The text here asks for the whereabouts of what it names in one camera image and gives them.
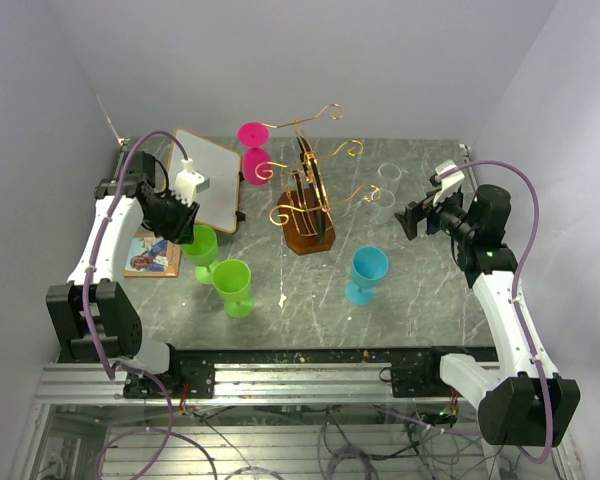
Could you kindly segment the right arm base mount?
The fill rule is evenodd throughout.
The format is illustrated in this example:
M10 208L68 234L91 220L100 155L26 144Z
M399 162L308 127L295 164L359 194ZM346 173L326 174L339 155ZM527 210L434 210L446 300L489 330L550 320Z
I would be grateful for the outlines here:
M452 388L441 379L441 360L445 355L460 353L446 347L389 349L382 361L379 378L390 385L394 398L446 397Z

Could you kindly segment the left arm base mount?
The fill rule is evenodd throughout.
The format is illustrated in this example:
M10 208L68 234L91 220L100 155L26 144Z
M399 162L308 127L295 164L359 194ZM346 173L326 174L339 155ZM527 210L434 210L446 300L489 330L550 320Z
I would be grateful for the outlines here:
M202 356L189 351L171 355L169 369L156 374L172 398L211 399L215 388L215 367ZM163 399L160 387L146 376L128 373L123 386L125 399Z

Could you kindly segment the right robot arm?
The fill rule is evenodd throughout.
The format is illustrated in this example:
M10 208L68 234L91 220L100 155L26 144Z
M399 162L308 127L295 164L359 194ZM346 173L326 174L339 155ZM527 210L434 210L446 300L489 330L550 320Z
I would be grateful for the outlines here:
M395 218L408 239L425 222L427 234L443 232L457 246L457 265L485 313L499 370L486 370L469 353L442 351L422 369L422 387L435 396L455 389L476 410L480 433L491 445L558 446L581 394L550 360L514 285L518 262L503 241L510 194L482 185L467 209L461 191L439 204L433 200L411 202Z

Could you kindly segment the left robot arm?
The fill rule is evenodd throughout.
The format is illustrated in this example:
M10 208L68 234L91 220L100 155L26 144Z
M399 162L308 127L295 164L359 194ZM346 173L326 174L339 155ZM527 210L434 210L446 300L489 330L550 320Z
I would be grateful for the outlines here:
M114 363L149 372L148 384L162 397L183 387L184 373L173 365L173 347L150 339L122 287L128 253L140 227L173 244L194 240L199 211L195 197L209 181L186 158L163 192L155 189L156 158L133 156L123 179L96 186L95 217L87 244L67 281L48 289L46 306L64 363Z

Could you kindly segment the green wine glass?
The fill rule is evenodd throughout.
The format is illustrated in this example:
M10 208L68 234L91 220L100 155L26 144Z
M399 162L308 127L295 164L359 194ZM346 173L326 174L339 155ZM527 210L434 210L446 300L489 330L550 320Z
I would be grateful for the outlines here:
M181 245L186 258L195 266L196 279L206 285L213 280L213 272L219 264L218 240L214 229L196 224L193 228L193 241Z
M225 260L213 271L212 284L223 299L228 316L244 318L253 310L251 280L250 268L238 259Z

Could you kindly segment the green wine glass front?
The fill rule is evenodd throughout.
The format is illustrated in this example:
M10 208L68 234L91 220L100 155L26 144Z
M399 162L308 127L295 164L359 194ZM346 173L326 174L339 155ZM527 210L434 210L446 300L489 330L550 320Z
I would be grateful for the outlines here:
M251 280L250 268L238 259L225 260L213 271L212 284L223 299L228 316L244 318L253 310Z

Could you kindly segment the pink plastic wine glass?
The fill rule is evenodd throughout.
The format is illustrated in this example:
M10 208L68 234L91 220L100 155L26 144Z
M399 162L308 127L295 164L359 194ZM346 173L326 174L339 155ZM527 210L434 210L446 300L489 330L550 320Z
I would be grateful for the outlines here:
M268 182L264 173L257 173L261 164L266 164L270 156L263 146L269 139L269 130L259 122L248 122L237 132L240 143L246 147L242 158L242 173L244 179L251 185L260 186Z

